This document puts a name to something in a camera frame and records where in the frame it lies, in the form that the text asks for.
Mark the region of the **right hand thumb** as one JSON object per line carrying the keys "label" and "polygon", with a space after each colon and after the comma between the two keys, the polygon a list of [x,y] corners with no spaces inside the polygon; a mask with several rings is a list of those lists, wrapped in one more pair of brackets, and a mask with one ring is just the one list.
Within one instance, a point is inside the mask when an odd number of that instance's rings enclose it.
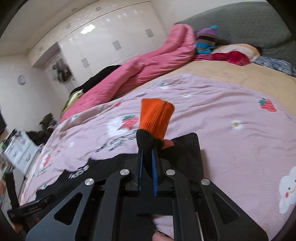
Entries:
{"label": "right hand thumb", "polygon": [[174,239],[169,237],[165,233],[156,231],[152,236],[152,241],[174,241]]}

